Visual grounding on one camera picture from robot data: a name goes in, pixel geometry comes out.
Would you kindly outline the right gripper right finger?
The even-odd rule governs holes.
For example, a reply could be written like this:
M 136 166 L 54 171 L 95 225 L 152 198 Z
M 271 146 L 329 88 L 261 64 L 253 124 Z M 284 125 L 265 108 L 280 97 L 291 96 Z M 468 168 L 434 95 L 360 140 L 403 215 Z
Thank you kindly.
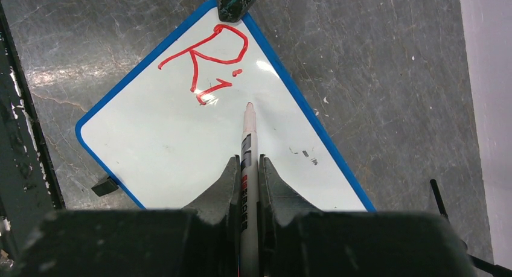
M 261 276 L 474 276 L 452 227 L 425 212 L 322 211 L 260 156 Z

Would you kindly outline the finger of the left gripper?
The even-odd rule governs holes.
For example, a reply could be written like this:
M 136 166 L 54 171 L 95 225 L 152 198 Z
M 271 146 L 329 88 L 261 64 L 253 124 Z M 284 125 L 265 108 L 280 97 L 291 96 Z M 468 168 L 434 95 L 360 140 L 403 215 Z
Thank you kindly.
M 252 7 L 256 0 L 216 0 L 221 22 L 236 23 Z

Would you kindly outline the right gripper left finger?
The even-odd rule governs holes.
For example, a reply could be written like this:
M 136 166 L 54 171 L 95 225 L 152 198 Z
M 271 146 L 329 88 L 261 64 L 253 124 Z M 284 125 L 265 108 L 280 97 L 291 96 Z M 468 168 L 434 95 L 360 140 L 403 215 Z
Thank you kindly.
M 237 276 L 240 159 L 181 209 L 57 211 L 28 237 L 13 276 Z

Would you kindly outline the red whiteboard marker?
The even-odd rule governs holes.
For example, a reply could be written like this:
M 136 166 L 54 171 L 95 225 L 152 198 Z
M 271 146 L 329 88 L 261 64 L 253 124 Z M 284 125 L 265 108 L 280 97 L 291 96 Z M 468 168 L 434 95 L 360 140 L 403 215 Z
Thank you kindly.
M 259 276 L 258 239 L 258 141 L 254 105 L 249 102 L 243 115 L 240 187 L 240 276 Z

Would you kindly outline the blue framed whiteboard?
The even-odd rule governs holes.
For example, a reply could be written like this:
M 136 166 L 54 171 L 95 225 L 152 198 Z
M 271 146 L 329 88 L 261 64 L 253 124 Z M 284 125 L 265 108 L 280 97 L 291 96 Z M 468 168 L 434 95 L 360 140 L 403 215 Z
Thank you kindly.
M 374 205 L 250 14 L 208 0 L 76 124 L 84 149 L 141 208 L 182 208 L 241 152 L 252 103 L 258 151 L 325 211 Z

